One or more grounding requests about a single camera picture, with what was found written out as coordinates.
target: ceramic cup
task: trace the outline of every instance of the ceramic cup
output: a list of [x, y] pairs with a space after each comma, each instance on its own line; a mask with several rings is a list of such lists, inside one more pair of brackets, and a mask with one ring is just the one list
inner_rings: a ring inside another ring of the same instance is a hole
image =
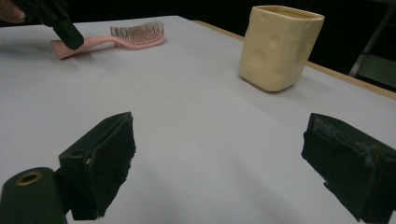
[[257, 6], [249, 24], [239, 75], [265, 91], [282, 91], [300, 78], [324, 16], [292, 7]]

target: table surface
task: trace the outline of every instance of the table surface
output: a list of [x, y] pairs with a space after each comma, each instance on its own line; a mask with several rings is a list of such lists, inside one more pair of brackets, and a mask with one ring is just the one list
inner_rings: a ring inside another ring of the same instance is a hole
[[310, 66], [294, 86], [261, 91], [238, 76], [241, 40], [178, 16], [76, 26], [108, 35], [153, 20], [163, 45], [63, 61], [50, 28], [0, 29], [0, 183], [57, 169], [95, 124], [131, 111], [132, 169], [94, 223], [357, 223], [302, 159], [303, 133], [319, 113], [396, 147], [395, 100]]

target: pink hairbrush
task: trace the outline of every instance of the pink hairbrush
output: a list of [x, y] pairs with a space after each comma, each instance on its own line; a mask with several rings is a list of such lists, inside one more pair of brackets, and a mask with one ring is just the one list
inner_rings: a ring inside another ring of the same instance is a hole
[[110, 27], [111, 35], [84, 38], [84, 44], [76, 50], [68, 48], [62, 40], [50, 41], [58, 59], [80, 54], [106, 42], [114, 42], [116, 47], [146, 49], [161, 45], [164, 41], [163, 23], [150, 21], [132, 27]]

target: hairbrush bristles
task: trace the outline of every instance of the hairbrush bristles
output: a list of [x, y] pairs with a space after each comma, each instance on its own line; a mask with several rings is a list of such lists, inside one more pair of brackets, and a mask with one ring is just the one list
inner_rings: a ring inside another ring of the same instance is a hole
[[163, 39], [163, 23], [150, 21], [132, 27], [110, 27], [111, 35], [131, 45], [147, 45]]

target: white tabletop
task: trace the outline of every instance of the white tabletop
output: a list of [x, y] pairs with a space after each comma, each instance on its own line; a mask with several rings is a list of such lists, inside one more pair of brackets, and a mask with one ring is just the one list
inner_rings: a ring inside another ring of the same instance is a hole
[[301, 157], [303, 133], [319, 113], [396, 148], [396, 101], [309, 67], [282, 92], [260, 91], [238, 76], [241, 41], [177, 16], [76, 26], [109, 35], [153, 20], [163, 45], [63, 61], [50, 28], [0, 29], [0, 183], [57, 169], [99, 121], [131, 111], [132, 169], [94, 223], [357, 223]]

